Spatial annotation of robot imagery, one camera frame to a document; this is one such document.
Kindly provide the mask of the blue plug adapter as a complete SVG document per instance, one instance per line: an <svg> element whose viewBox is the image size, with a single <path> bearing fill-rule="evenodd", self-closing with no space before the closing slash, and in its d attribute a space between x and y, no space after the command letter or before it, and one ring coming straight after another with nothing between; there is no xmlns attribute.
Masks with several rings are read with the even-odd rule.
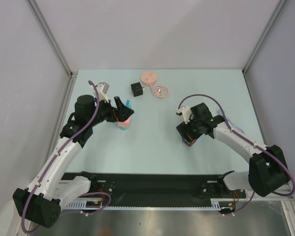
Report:
<svg viewBox="0 0 295 236"><path fill-rule="evenodd" d="M127 108L129 108L129 109L131 109L131 108L132 108L132 107L131 107L130 100L127 100L125 105L126 105L126 107L127 107Z"/></svg>

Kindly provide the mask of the pink cube adapter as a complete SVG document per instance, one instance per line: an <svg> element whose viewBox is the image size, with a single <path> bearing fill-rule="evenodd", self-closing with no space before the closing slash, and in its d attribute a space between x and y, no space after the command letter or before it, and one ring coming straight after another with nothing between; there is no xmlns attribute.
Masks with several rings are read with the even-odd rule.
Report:
<svg viewBox="0 0 295 236"><path fill-rule="evenodd" d="M128 128L130 125L130 121L131 121L131 117L129 117L126 121L123 121L123 122L119 121L118 126L123 126Z"/></svg>

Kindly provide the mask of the dark red cube adapter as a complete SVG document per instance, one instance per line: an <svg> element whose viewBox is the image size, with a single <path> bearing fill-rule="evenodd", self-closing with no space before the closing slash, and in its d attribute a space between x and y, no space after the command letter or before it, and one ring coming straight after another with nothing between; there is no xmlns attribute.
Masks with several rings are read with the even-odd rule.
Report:
<svg viewBox="0 0 295 236"><path fill-rule="evenodd" d="M197 140L195 139L195 140L185 140L184 142L188 147L191 147L196 143L196 141Z"/></svg>

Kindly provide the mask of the black cube adapter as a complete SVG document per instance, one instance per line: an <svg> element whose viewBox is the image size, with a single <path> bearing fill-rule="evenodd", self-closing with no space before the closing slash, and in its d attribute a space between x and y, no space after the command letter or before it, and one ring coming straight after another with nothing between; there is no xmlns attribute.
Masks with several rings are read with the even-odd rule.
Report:
<svg viewBox="0 0 295 236"><path fill-rule="evenodd" d="M144 94L144 87L140 82L136 82L130 85L132 95L134 97L141 96Z"/></svg>

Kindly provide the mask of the pink round power strip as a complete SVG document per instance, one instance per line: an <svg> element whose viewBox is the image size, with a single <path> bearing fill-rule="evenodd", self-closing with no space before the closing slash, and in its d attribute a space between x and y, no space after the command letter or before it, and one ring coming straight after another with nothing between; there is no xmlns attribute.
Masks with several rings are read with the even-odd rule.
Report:
<svg viewBox="0 0 295 236"><path fill-rule="evenodd" d="M153 86L157 81L157 75L153 71L146 71L141 74L140 80L145 86Z"/></svg>

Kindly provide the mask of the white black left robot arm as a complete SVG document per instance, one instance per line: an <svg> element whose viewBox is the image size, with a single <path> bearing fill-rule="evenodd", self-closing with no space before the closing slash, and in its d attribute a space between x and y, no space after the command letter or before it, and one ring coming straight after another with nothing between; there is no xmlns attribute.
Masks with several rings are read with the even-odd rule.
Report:
<svg viewBox="0 0 295 236"><path fill-rule="evenodd" d="M26 220L49 228L58 220L62 209L76 198L105 195L100 191L97 176L88 172L80 172L61 189L57 189L57 186L69 164L93 134L94 126L104 121L124 122L134 114L118 96L114 100L115 107L110 101L91 95L77 98L74 112L63 127L48 161L25 189L18 188L13 194L24 233L31 233L25 227Z"/></svg>

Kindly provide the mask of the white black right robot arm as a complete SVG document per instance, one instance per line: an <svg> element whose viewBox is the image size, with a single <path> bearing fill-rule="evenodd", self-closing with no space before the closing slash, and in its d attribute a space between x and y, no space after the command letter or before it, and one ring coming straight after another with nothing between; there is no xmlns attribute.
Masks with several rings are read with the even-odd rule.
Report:
<svg viewBox="0 0 295 236"><path fill-rule="evenodd" d="M291 180L280 147L249 140L224 118L222 112L213 116L207 105L201 103L193 107L182 106L177 109L177 115L183 122L176 129L187 146L207 135L227 145L248 163L248 171L229 171L221 176L222 182L217 184L220 196L229 197L235 190L245 189L265 197Z"/></svg>

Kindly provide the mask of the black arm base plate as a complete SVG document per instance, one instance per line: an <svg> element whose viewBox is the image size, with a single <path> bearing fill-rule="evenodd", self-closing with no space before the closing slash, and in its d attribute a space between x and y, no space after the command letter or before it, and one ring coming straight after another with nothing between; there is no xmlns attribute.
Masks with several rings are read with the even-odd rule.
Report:
<svg viewBox="0 0 295 236"><path fill-rule="evenodd" d="M229 190L221 175L153 175L96 173L99 189L111 195L111 207L209 207L212 199L246 198Z"/></svg>

